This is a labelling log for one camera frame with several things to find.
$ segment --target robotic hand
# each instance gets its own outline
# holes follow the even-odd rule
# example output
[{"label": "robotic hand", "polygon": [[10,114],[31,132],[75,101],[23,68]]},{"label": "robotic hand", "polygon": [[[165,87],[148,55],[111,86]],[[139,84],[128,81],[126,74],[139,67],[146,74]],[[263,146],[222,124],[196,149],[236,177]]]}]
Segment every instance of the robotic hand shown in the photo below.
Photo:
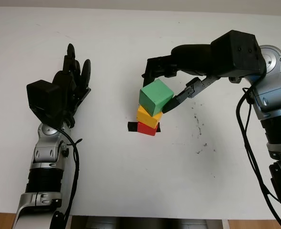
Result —
[{"label": "robotic hand", "polygon": [[[31,160],[29,182],[20,197],[14,229],[66,227],[79,172],[76,144],[80,140],[74,143],[69,134],[75,124],[73,116],[90,92],[90,71],[90,61],[86,60],[80,72],[74,47],[69,44],[63,70],[57,72],[52,83],[39,80],[27,85],[30,108],[42,123],[38,128],[39,140]],[[62,204],[61,180],[69,145],[74,149],[76,168],[69,204],[62,214],[57,208]]]},{"label": "robotic hand", "polygon": [[191,75],[205,75],[206,78],[202,81],[198,77],[193,78],[181,93],[164,106],[163,113],[172,110],[186,98],[195,97],[221,77],[228,77],[232,83],[240,83],[242,78],[251,83],[251,87],[237,105],[237,119],[262,193],[271,212],[281,225],[281,219],[268,198],[268,194],[272,194],[263,183],[246,136],[246,128],[243,127],[240,118],[240,107],[246,99],[253,105],[262,127],[265,128],[270,157],[277,160],[270,165],[270,171],[273,187],[281,203],[281,50],[270,45],[259,46],[252,34],[230,31],[210,45],[181,45],[175,47],[169,56],[148,59],[145,74],[142,75],[143,86],[159,76],[176,76],[177,71]]}]

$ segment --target wooden block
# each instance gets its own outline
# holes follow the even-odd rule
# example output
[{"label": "wooden block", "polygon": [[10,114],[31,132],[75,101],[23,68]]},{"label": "wooden block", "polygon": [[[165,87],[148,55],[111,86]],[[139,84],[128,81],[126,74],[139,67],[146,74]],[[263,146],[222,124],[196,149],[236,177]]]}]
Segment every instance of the wooden block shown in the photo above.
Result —
[{"label": "wooden block", "polygon": [[151,117],[150,114],[140,105],[137,110],[136,119],[137,121],[144,123],[151,128],[156,128],[162,115],[163,113],[159,112],[155,116]]},{"label": "wooden block", "polygon": [[161,112],[163,106],[173,97],[173,91],[161,80],[157,79],[140,90],[140,105],[155,116]]},{"label": "wooden block", "polygon": [[151,128],[150,126],[145,125],[144,123],[138,122],[137,123],[137,132],[155,136],[156,130],[158,129],[158,126],[156,128]]}]

